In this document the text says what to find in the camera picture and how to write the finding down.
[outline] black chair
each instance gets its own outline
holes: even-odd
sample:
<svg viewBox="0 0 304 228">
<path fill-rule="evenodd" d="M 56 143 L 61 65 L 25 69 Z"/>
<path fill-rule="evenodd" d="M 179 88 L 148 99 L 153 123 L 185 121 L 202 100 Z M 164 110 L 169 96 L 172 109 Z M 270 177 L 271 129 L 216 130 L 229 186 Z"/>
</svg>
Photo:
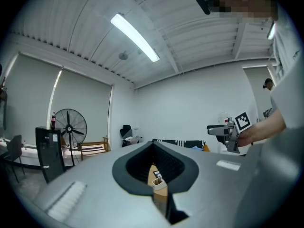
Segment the black chair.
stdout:
<svg viewBox="0 0 304 228">
<path fill-rule="evenodd" d="M 11 168 L 14 172 L 14 175 L 15 175 L 16 180 L 17 180 L 18 183 L 19 183 L 19 180 L 18 180 L 17 175 L 15 173 L 13 162 L 17 158 L 19 158 L 20 164 L 22 165 L 21 158 L 20 158 L 20 156 L 22 155 L 21 138 L 22 138 L 21 135 L 17 135 L 15 137 L 13 137 L 13 139 L 6 146 L 8 151 L 0 156 L 0 158 L 2 158 L 6 163 L 9 163 L 11 165 Z"/>
</svg>

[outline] floor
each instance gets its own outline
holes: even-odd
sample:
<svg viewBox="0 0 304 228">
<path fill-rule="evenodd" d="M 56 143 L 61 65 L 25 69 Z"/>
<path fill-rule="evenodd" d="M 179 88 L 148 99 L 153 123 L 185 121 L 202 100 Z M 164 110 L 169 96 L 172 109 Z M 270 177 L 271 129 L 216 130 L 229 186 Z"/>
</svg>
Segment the floor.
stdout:
<svg viewBox="0 0 304 228">
<path fill-rule="evenodd" d="M 41 170 L 24 168 L 25 175 L 21 167 L 14 167 L 19 183 L 11 169 L 6 165 L 6 172 L 9 176 L 9 182 L 14 191 L 21 196 L 33 201 L 34 198 L 47 186 Z"/>
</svg>

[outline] ceiling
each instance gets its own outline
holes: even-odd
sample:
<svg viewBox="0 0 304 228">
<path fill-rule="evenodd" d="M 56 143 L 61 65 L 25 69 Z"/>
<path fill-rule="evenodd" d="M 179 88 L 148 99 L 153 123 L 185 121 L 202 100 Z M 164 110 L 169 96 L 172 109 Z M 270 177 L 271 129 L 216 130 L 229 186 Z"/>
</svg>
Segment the ceiling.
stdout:
<svg viewBox="0 0 304 228">
<path fill-rule="evenodd" d="M 158 62 L 110 23 L 118 12 L 156 50 Z M 141 87 L 210 65 L 269 59 L 271 23 L 207 16 L 196 0 L 29 0 L 10 33 L 73 53 Z M 123 52 L 127 60 L 119 59 Z"/>
</svg>

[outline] cap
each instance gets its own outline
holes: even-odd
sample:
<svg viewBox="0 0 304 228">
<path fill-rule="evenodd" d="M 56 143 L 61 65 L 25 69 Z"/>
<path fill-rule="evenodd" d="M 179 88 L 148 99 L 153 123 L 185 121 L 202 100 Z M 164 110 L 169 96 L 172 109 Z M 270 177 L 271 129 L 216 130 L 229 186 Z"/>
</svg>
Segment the cap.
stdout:
<svg viewBox="0 0 304 228">
<path fill-rule="evenodd" d="M 267 79 L 265 80 L 264 85 L 263 85 L 263 89 L 265 89 L 265 88 L 266 88 L 266 85 L 267 85 L 267 83 L 269 83 L 269 82 L 272 82 L 272 79 L 267 78 Z"/>
</svg>

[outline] standing fan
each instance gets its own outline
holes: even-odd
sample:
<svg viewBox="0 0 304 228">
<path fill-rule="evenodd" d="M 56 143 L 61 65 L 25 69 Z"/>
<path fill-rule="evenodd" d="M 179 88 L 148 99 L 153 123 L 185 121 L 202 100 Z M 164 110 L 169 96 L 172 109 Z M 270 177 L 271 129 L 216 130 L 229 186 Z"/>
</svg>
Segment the standing fan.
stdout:
<svg viewBox="0 0 304 228">
<path fill-rule="evenodd" d="M 72 163 L 75 165 L 72 149 L 77 147 L 77 143 L 82 143 L 85 140 L 87 132 L 86 121 L 78 111 L 72 109 L 60 110 L 55 114 L 55 117 L 56 129 L 61 131 L 61 136 L 65 142 L 70 144 Z"/>
</svg>

